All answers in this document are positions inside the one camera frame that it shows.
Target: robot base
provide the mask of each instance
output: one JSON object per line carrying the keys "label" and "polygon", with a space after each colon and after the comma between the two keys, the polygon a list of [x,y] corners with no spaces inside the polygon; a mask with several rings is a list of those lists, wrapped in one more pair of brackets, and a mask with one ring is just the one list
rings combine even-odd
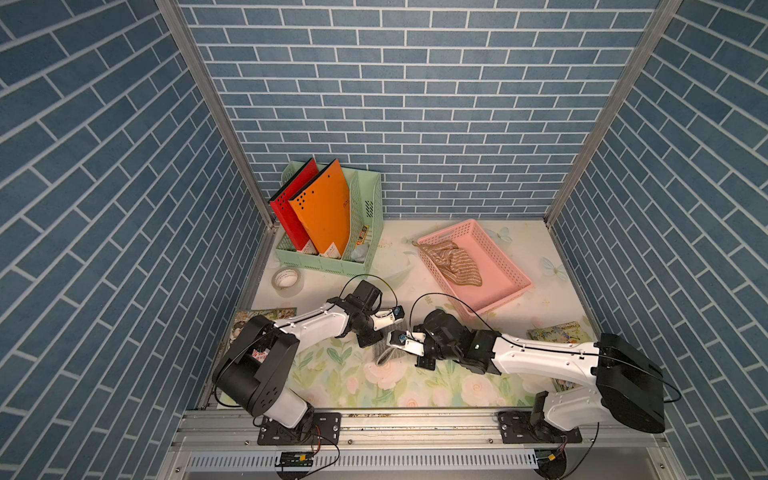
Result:
{"label": "robot base", "polygon": [[562,432],[546,422],[531,424],[531,412],[511,410],[498,414],[498,429],[505,444],[562,443],[563,435],[568,443],[581,443],[579,429]]}
{"label": "robot base", "polygon": [[[332,412],[315,412],[312,417],[309,434],[303,434],[299,430],[299,427],[296,427],[295,429],[287,429],[279,422],[268,417],[263,417],[257,443],[259,445],[317,445],[318,438],[316,436],[317,429],[315,426],[320,427],[321,436],[335,444],[339,443],[341,414]],[[330,445],[330,443],[325,440],[323,440],[323,444]]]}

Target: pink plastic basket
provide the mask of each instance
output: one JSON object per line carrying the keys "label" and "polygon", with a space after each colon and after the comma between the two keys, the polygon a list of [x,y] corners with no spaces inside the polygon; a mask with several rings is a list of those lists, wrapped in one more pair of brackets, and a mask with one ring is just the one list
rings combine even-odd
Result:
{"label": "pink plastic basket", "polygon": [[[420,244],[434,245],[453,240],[466,250],[477,263],[482,286],[455,285],[448,281],[437,266],[421,250],[419,256],[440,284],[442,291],[465,301],[475,312],[482,315],[511,302],[528,291],[533,283],[515,265],[475,220],[467,220],[419,239]],[[464,320],[475,318],[460,302],[450,299]]]}

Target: orange folder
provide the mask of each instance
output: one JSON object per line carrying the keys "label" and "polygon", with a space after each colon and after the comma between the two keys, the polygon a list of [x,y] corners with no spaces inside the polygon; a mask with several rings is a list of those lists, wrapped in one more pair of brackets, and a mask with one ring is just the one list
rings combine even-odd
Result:
{"label": "orange folder", "polygon": [[349,187],[338,160],[288,200],[323,257],[341,258],[349,241]]}

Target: mounting plate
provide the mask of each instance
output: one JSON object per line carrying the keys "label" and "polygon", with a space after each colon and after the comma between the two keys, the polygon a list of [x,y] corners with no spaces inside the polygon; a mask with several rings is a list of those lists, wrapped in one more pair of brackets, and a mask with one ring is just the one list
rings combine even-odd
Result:
{"label": "mounting plate", "polygon": [[582,441],[578,428],[567,432],[553,428],[550,435],[538,432],[537,436],[534,436],[531,428],[531,413],[526,411],[500,412],[498,414],[498,430],[502,434],[502,441],[507,444],[562,443],[563,435],[568,439],[568,443],[581,443]]}
{"label": "mounting plate", "polygon": [[[341,414],[340,413],[315,413],[312,418],[312,425],[320,427],[320,435],[327,438],[331,442],[338,444],[339,431],[341,429]],[[309,438],[305,442],[296,444],[293,439],[293,435],[289,433],[281,423],[274,420],[263,417],[261,422],[261,430],[259,431],[259,439],[257,443],[259,445],[317,445],[317,437],[314,435],[308,435]],[[323,440],[323,445],[331,445],[331,443]]]}

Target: folder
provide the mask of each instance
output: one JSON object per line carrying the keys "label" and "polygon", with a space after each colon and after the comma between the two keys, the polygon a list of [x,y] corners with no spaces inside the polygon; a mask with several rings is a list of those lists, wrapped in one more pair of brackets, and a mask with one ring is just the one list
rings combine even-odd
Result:
{"label": "folder", "polygon": [[338,160],[288,203],[323,257],[341,258],[349,241],[349,187]]}
{"label": "folder", "polygon": [[317,164],[315,159],[311,159],[306,162],[291,178],[288,180],[282,188],[280,188],[276,194],[270,198],[270,206],[272,211],[275,212],[277,219],[285,228],[286,234],[290,239],[297,252],[307,253],[309,255],[317,255],[317,249],[315,248],[309,234],[304,229],[304,226],[299,221],[293,208],[288,203],[294,195],[299,193],[305,185],[307,185],[318,174]]}

